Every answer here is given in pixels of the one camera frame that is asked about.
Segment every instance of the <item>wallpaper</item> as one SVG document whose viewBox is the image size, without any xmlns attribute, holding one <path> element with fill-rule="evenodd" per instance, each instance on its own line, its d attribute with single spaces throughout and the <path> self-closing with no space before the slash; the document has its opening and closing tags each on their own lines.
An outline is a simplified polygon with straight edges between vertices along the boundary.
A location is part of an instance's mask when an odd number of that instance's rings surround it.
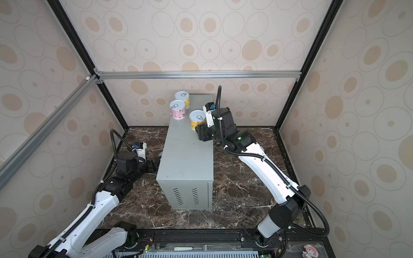
<svg viewBox="0 0 413 258">
<path fill-rule="evenodd" d="M 111 128 L 123 133 L 93 86 L 1 189 L 1 258 L 27 257 L 86 207 L 113 155 Z"/>
<path fill-rule="evenodd" d="M 0 1 L 0 166 L 87 74 L 43 2 Z"/>
<path fill-rule="evenodd" d="M 107 80 L 128 125 L 169 125 L 175 93 L 212 94 L 222 86 L 221 106 L 229 107 L 237 125 L 274 126 L 295 78 Z"/>
<path fill-rule="evenodd" d="M 62 0 L 101 71 L 301 70 L 331 0 Z"/>
<path fill-rule="evenodd" d="M 412 24 L 410 0 L 346 1 L 282 126 L 339 258 L 413 253 Z"/>
</svg>

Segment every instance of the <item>marble surface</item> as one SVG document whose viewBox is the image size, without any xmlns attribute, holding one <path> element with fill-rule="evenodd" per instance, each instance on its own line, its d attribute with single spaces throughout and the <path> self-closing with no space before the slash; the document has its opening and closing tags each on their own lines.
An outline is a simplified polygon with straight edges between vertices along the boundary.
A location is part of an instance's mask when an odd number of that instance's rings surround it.
<svg viewBox="0 0 413 258">
<path fill-rule="evenodd" d="M 272 128 L 248 130 L 266 154 L 285 174 L 285 165 Z M 164 147 L 168 128 L 131 128 L 126 141 L 147 143 L 147 159 L 154 159 Z M 169 206 L 155 174 L 145 174 L 134 184 L 125 199 L 111 211 L 99 228 L 112 228 L 123 220 L 140 229 L 152 228 L 247 228 L 255 227 L 273 204 L 272 195 L 255 173 L 236 156 L 217 146 L 214 150 L 213 209 L 211 211 L 175 211 Z M 295 221 L 303 225 L 300 214 Z"/>
</svg>

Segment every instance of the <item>pink can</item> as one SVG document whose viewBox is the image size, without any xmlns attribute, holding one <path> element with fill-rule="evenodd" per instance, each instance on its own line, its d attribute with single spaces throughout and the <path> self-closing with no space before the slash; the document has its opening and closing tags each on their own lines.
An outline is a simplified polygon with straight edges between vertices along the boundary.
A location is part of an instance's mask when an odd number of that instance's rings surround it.
<svg viewBox="0 0 413 258">
<path fill-rule="evenodd" d="M 182 100 L 174 100 L 169 104 L 173 119 L 181 120 L 186 117 L 186 104 Z"/>
</svg>

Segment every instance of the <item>tin can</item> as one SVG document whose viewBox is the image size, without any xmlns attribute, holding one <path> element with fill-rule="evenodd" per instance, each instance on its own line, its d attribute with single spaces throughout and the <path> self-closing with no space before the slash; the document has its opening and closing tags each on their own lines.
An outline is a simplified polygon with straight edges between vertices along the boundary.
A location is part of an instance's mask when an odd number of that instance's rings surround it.
<svg viewBox="0 0 413 258">
<path fill-rule="evenodd" d="M 186 109 L 188 109 L 191 106 L 191 103 L 189 101 L 189 93 L 186 91 L 179 91 L 175 93 L 175 99 L 182 100 L 183 102 L 185 102 Z"/>
<path fill-rule="evenodd" d="M 173 119 L 181 120 L 186 116 L 185 102 L 182 100 L 174 100 L 169 104 L 171 108 L 171 116 Z"/>
<path fill-rule="evenodd" d="M 207 117 L 202 110 L 194 110 L 189 114 L 189 119 L 191 120 L 191 128 L 195 131 L 195 127 L 201 123 L 207 122 Z"/>
</svg>

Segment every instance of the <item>pink cartoon figurine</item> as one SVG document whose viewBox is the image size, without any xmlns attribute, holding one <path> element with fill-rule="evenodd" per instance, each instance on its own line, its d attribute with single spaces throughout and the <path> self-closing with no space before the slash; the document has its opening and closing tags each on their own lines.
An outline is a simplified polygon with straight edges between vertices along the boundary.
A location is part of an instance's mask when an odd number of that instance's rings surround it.
<svg viewBox="0 0 413 258">
<path fill-rule="evenodd" d="M 318 258 L 318 251 L 314 246 L 310 244 L 305 244 L 304 248 L 305 248 L 305 251 L 303 251 L 304 258 Z"/>
</svg>

